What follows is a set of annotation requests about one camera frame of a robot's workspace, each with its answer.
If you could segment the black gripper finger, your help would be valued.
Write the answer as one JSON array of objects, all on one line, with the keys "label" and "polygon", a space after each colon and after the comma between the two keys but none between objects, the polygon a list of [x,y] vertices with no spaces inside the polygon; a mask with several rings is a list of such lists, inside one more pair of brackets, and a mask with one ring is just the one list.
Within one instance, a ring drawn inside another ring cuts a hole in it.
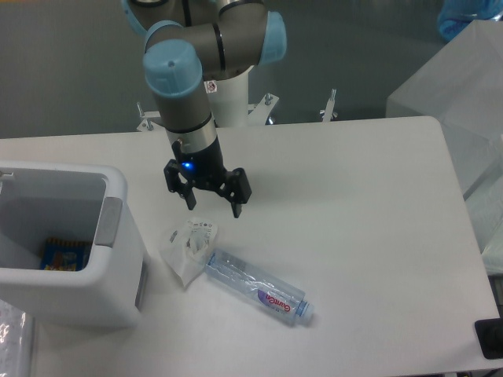
[{"label": "black gripper finger", "polygon": [[225,170],[217,189],[217,193],[231,204],[233,216],[239,218],[242,206],[248,202],[252,194],[244,169],[239,167],[232,171]]},{"label": "black gripper finger", "polygon": [[170,159],[163,169],[165,181],[169,192],[177,193],[184,199],[189,210],[193,210],[196,206],[196,198],[193,194],[191,182],[183,183],[180,178],[180,170],[175,159]]}]

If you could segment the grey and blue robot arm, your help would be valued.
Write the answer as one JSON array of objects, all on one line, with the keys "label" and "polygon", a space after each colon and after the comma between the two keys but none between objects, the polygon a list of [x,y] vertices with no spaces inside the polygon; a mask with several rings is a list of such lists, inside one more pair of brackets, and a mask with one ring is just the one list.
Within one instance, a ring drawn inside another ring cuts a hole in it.
[{"label": "grey and blue robot arm", "polygon": [[144,39],[142,65],[174,153],[163,172],[170,192],[196,205],[194,189],[215,192],[239,217],[252,189],[243,168],[228,171],[205,82],[282,60],[283,17],[262,1],[123,1]]}]

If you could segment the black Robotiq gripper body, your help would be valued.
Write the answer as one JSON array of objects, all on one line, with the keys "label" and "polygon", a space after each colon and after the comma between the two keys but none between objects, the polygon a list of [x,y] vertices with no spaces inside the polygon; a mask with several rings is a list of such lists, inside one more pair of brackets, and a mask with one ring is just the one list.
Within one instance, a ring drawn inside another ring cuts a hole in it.
[{"label": "black Robotiq gripper body", "polygon": [[193,153],[184,153],[180,141],[175,141],[171,147],[180,170],[180,177],[186,182],[190,181],[197,189],[215,192],[218,195],[217,186],[222,182],[223,172],[226,170],[218,138],[206,148]]}]

